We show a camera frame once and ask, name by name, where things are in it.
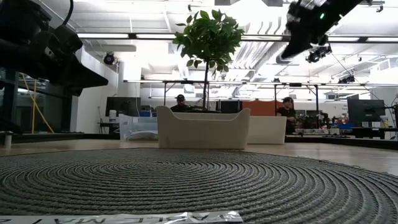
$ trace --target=gray coiled rug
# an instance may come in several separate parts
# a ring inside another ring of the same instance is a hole
[[[397,223],[398,178],[298,157],[116,149],[0,158],[0,215],[239,211],[245,223]]]

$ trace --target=yellow cable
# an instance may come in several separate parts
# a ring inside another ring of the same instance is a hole
[[[32,101],[33,101],[33,104],[34,104],[34,106],[36,107],[37,112],[39,112],[39,114],[40,114],[40,116],[42,117],[44,123],[47,125],[47,127],[49,127],[49,129],[51,130],[51,132],[54,133],[54,131],[52,130],[52,128],[50,127],[50,125],[48,124],[48,122],[45,120],[45,118],[44,118],[44,116],[43,116],[41,110],[39,109],[39,106],[37,105],[35,99],[33,99],[32,94],[30,94],[30,89],[29,89],[29,86],[27,85],[27,82],[26,82],[26,79],[25,79],[25,75],[23,75],[23,74],[21,74],[21,75],[22,75],[22,77],[23,77],[23,79],[24,79],[25,86],[26,86],[26,90],[28,91],[29,96],[30,96],[30,98],[31,98]]]
[[[36,83],[37,83],[37,80],[35,80],[35,87],[34,87],[34,90],[33,90],[33,94],[34,94],[34,99],[33,99],[33,101],[34,102],[36,102]],[[36,109],[35,109],[35,107],[33,107],[33,111],[32,111],[32,134],[34,134],[35,133],[35,114],[36,114]]]

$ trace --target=tree trunk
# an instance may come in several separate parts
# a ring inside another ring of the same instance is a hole
[[[209,62],[206,62],[205,84],[203,85],[203,108],[206,108],[207,73],[209,72]]]

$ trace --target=tree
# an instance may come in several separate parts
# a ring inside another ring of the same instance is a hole
[[[184,32],[175,33],[173,44],[182,46],[181,57],[189,56],[187,66],[198,67],[206,64],[205,84],[203,89],[203,107],[206,107],[206,89],[208,84],[208,71],[215,67],[214,72],[223,70],[228,72],[228,63],[232,61],[230,54],[235,53],[235,48],[240,47],[240,41],[244,31],[238,29],[239,25],[232,17],[221,13],[220,10],[212,10],[210,19],[205,11],[197,12],[187,18]]]

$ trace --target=person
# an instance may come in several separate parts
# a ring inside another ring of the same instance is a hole
[[[173,112],[183,113],[190,110],[190,107],[185,104],[185,97],[182,94],[177,96],[177,105],[170,108]]]
[[[283,104],[283,107],[278,108],[276,115],[287,117],[286,133],[292,134],[295,132],[296,123],[296,111],[293,109],[293,99],[291,97],[286,97],[283,100]]]

